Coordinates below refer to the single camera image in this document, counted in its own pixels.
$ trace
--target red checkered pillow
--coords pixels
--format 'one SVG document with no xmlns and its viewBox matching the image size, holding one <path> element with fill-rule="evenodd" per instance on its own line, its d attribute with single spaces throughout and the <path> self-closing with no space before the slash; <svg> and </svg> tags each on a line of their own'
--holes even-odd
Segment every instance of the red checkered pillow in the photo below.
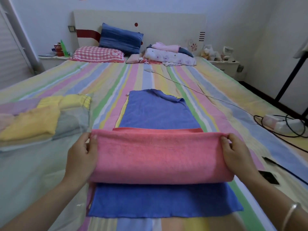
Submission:
<svg viewBox="0 0 308 231">
<path fill-rule="evenodd" d="M 117 49 L 85 46 L 77 49 L 70 60 L 79 62 L 124 62 L 124 53 Z"/>
</svg>

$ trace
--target black metal frame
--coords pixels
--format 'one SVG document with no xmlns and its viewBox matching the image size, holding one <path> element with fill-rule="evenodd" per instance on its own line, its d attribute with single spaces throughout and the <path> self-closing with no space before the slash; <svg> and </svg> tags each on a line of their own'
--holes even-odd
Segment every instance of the black metal frame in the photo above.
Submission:
<svg viewBox="0 0 308 231">
<path fill-rule="evenodd" d="M 283 94 L 286 92 L 287 88 L 290 86 L 291 82 L 293 81 L 293 79 L 295 78 L 295 76 L 297 75 L 298 71 L 301 69 L 302 65 L 304 64 L 304 62 L 306 61 L 307 58 L 308 58 L 308 51 L 306 51 L 302 55 L 302 57 L 299 59 L 297 65 L 295 66 L 295 68 L 291 72 L 290 76 L 288 77 L 287 81 L 285 82 L 285 84 L 281 88 L 278 95 L 276 96 L 276 98 L 275 98 L 276 102 L 278 102 L 281 99 L 281 97 L 283 96 Z M 308 115 L 308 108 L 305 110 L 305 112 L 303 112 L 302 117 L 305 119 L 307 115 Z"/>
</svg>

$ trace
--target window blind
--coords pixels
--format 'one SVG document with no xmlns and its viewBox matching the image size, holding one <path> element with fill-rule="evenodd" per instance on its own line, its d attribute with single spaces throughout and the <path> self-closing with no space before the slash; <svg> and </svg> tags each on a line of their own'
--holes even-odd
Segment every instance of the window blind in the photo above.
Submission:
<svg viewBox="0 0 308 231">
<path fill-rule="evenodd" d="M 32 76 L 30 63 L 0 5 L 0 89 Z"/>
</svg>

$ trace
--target silver bracelet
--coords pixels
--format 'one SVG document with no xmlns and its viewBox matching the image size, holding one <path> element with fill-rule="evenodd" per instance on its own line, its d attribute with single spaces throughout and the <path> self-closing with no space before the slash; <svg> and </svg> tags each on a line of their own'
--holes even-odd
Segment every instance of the silver bracelet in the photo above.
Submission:
<svg viewBox="0 0 308 231">
<path fill-rule="evenodd" d="M 301 206 L 301 204 L 299 202 L 292 204 L 292 206 L 290 207 L 290 210 L 288 211 L 285 219 L 283 220 L 281 231 L 284 231 L 286 229 L 287 223 L 290 220 L 291 215 L 293 214 L 294 210 L 298 206 Z"/>
</svg>

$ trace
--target small fan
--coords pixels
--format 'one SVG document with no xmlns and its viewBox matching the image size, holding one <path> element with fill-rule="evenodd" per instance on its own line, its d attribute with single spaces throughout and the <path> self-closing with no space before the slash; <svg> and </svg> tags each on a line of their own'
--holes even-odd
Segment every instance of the small fan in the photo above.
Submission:
<svg viewBox="0 0 308 231">
<path fill-rule="evenodd" d="M 233 51 L 234 51 L 233 48 L 228 47 L 228 46 L 224 46 L 224 48 L 222 50 L 223 54 L 225 55 L 223 60 L 224 61 L 229 61 L 229 60 L 232 61 L 233 58 L 231 57 L 231 55 L 232 55 Z"/>
</svg>

